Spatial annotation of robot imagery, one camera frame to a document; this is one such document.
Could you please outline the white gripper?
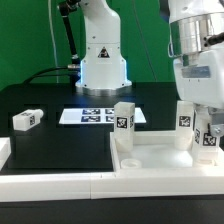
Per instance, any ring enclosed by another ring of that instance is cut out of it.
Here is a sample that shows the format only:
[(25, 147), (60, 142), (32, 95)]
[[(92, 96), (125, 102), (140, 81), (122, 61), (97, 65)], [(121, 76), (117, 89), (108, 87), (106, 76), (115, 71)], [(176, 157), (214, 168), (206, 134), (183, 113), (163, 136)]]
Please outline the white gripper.
[(224, 48), (201, 53), (196, 66), (175, 59), (173, 67), (180, 99), (209, 106), (211, 135), (224, 136)]

